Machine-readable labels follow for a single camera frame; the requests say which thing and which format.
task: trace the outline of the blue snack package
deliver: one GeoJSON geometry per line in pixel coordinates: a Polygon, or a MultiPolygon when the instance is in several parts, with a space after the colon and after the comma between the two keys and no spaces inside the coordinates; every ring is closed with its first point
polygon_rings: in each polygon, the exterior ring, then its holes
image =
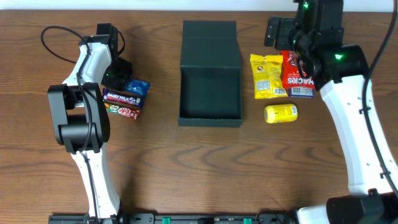
{"type": "Polygon", "coordinates": [[[315,90],[300,86],[287,89],[287,94],[289,97],[314,98],[315,90]]]}
{"type": "Polygon", "coordinates": [[[146,97],[150,84],[141,80],[128,80],[124,85],[124,91],[146,97]]]}
{"type": "Polygon", "coordinates": [[[144,106],[144,99],[136,96],[129,96],[123,93],[117,93],[107,88],[103,89],[103,99],[109,102],[124,103],[125,105],[133,105],[142,109],[144,106]]]}

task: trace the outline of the white background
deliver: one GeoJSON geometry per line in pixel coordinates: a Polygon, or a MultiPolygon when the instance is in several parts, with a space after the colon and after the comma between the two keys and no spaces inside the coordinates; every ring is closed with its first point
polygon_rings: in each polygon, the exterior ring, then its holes
{"type": "MultiPolygon", "coordinates": [[[[0,9],[296,11],[293,0],[0,0],[0,9]]],[[[345,0],[344,11],[391,12],[392,0],[345,0]]]]}

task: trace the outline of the yellow can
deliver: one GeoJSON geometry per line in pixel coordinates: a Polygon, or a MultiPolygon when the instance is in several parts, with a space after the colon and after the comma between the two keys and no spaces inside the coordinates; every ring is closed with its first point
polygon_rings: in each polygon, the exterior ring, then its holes
{"type": "Polygon", "coordinates": [[[264,117],[270,124],[295,121],[298,115],[294,104],[273,105],[264,109],[264,117]]]}

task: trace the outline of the open black container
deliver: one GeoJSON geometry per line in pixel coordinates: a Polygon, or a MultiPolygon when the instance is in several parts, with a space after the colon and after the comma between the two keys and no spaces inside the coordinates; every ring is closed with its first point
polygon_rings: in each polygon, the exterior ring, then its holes
{"type": "Polygon", "coordinates": [[[184,21],[180,70],[179,126],[240,127],[236,22],[184,21]]]}

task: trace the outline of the brown tabletop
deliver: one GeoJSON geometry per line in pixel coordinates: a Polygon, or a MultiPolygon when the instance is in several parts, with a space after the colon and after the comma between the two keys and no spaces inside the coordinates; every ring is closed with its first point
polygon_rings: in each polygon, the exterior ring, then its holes
{"type": "MultiPolygon", "coordinates": [[[[255,100],[249,56],[277,54],[263,46],[267,18],[286,12],[0,11],[0,223],[46,223],[53,213],[87,213],[88,200],[71,156],[54,138],[47,89],[74,64],[48,53],[46,26],[82,35],[113,23],[126,39],[121,55],[134,78],[151,83],[138,121],[110,114],[108,157],[127,212],[256,213],[288,210],[347,195],[347,172],[335,125],[315,99],[255,100]],[[243,61],[240,128],[178,127],[182,21],[237,21],[243,61]],[[267,105],[295,103],[293,123],[267,124],[267,105]]],[[[359,44],[370,63],[391,15],[345,13],[345,44],[359,44]]],[[[50,30],[49,47],[77,60],[78,39],[50,30]]],[[[377,112],[398,155],[398,35],[373,78],[377,112]]]]}

